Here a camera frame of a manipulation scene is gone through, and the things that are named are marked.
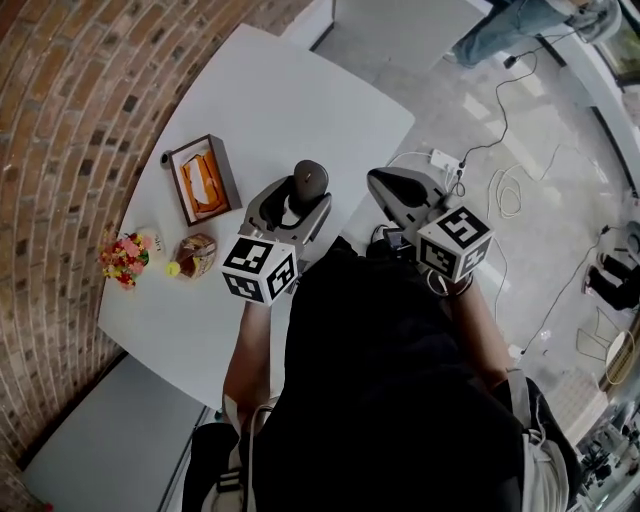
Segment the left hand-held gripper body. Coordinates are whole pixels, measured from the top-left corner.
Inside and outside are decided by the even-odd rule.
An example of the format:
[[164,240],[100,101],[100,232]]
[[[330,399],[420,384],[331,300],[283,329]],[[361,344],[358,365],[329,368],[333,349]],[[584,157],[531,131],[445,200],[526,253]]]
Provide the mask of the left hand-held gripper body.
[[221,251],[221,274],[229,292],[243,300],[272,305],[300,276],[302,235],[292,230],[227,233]]

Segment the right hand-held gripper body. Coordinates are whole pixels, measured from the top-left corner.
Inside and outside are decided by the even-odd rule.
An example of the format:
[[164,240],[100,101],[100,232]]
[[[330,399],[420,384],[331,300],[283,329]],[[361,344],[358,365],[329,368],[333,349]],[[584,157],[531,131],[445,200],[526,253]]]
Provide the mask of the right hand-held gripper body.
[[416,262],[449,282],[467,278],[486,259],[494,229],[473,208],[459,203],[434,208],[416,231]]

